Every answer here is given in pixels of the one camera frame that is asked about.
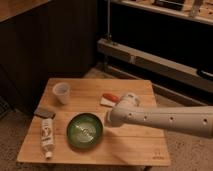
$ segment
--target tube cap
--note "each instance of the tube cap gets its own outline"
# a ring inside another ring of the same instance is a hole
[[[45,153],[45,158],[46,158],[46,159],[50,159],[50,158],[52,158],[52,156],[53,156],[53,153],[52,153],[51,151],[47,151],[47,152]]]

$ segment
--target rack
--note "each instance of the rack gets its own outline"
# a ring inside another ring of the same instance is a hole
[[[159,7],[151,0],[108,0],[107,1],[107,38],[98,41],[98,51],[105,55],[104,68],[107,70],[108,57],[114,57],[121,61],[131,63],[143,69],[171,78],[199,90],[213,94],[213,82],[211,79],[201,77],[196,68],[179,64],[162,57],[152,55],[128,46],[112,41],[111,36],[111,3],[134,7],[155,13],[166,14],[181,19],[213,25],[213,0],[185,0],[178,10]]]
[[[162,6],[164,2],[176,5],[176,7],[173,8],[177,8],[177,10],[171,9],[169,7],[160,7],[155,5],[155,0],[111,0],[111,2],[155,13],[166,14],[181,19],[213,25],[213,0],[185,0],[183,4],[174,3],[167,0],[157,1],[159,3],[162,2]]]

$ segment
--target cup rim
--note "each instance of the cup rim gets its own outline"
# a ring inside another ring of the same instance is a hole
[[[70,85],[69,85],[67,82],[59,82],[59,83],[56,83],[56,84],[53,86],[53,88],[52,88],[53,94],[55,94],[55,95],[64,95],[64,94],[66,94],[66,92],[65,92],[65,93],[58,93],[58,92],[57,92],[57,88],[59,88],[59,87],[62,86],[62,85],[65,86],[65,87],[67,88],[66,92],[70,90]]]

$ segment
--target shelf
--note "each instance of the shelf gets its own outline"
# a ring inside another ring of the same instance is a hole
[[[161,76],[213,94],[213,82],[200,77],[197,69],[106,39],[98,41],[98,52],[141,67]]]
[[[155,13],[178,17],[181,19],[213,25],[213,0],[204,0],[203,4],[199,8],[197,15],[194,17],[190,16],[194,0],[185,0],[184,4],[182,4],[182,8],[180,11],[153,5],[152,0],[111,0],[111,2]]]

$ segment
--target bowl rim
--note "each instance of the bowl rim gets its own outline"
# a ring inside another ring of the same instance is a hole
[[[96,140],[91,144],[89,145],[89,147],[79,147],[79,146],[76,146],[76,144],[72,143],[72,139],[70,138],[69,136],[69,128],[71,127],[71,124],[78,118],[82,117],[82,116],[86,116],[86,117],[91,117],[93,118],[99,125],[100,125],[100,134],[97,135],[97,138]],[[103,135],[103,123],[101,122],[100,118],[98,116],[96,116],[95,114],[93,113],[87,113],[87,112],[84,112],[84,113],[79,113],[77,114],[76,116],[74,116],[68,123],[67,125],[67,129],[66,129],[66,134],[67,134],[67,141],[68,141],[68,144],[71,145],[71,147],[75,147],[77,149],[89,149],[89,148],[92,148],[93,146],[95,146],[98,142],[99,142],[99,139],[102,137]]]

